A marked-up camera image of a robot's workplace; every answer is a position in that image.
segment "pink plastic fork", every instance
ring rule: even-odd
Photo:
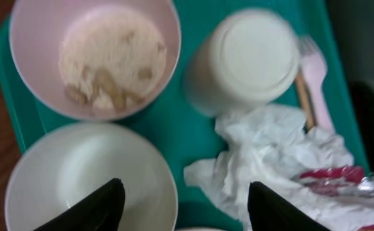
[[[323,80],[328,72],[325,58],[310,36],[301,39],[300,50],[302,53],[301,68],[309,90],[316,123],[326,131],[334,133],[334,124],[322,91]]]

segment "crumpled napkin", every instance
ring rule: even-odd
[[[291,180],[310,169],[353,164],[341,136],[319,128],[305,135],[305,121],[299,108],[274,104],[217,118],[216,132],[229,151],[187,166],[185,183],[200,187],[217,208],[245,223],[250,223],[249,185],[260,181],[331,230],[374,224],[374,198],[327,198]]]

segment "black object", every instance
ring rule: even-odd
[[[329,231],[261,182],[250,185],[248,212],[253,230]]]
[[[374,0],[327,0],[327,8],[374,172]]]
[[[117,231],[124,201],[124,186],[114,178],[35,231]]]

